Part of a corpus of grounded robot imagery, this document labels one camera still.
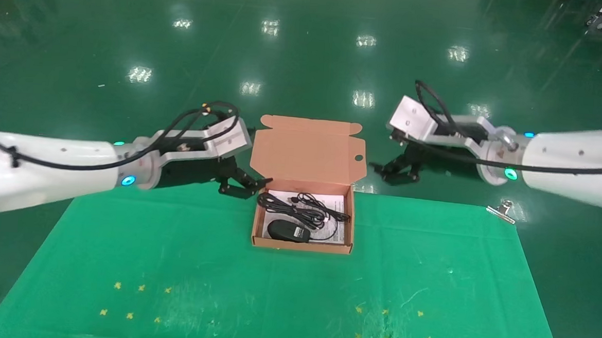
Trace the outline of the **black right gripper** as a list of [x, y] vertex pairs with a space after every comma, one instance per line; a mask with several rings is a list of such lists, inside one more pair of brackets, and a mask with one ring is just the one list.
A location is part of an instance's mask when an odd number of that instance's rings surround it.
[[[446, 146], [428, 146], [411, 144], [405, 148], [405, 156], [397, 156], [386, 164], [369, 162], [375, 173], [391, 186], [404, 186], [414, 184], [420, 180], [419, 175], [426, 170], [430, 173], [458, 175], [468, 180], [480, 180], [476, 164], [459, 161], [454, 158], [444, 157], [429, 148], [446, 151], [458, 156], [473, 157], [467, 149], [451, 148]], [[410, 171], [403, 169], [410, 166]]]

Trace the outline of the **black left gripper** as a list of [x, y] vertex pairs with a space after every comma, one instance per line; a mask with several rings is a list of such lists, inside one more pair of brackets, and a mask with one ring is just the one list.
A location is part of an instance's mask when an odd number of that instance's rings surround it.
[[[228, 183], [234, 179], [241, 186]], [[238, 168], [234, 157], [199, 159], [198, 161], [172, 161], [163, 166], [158, 188], [187, 186], [195, 183], [217, 183], [222, 195], [246, 200], [274, 181], [272, 178], [255, 179]]]

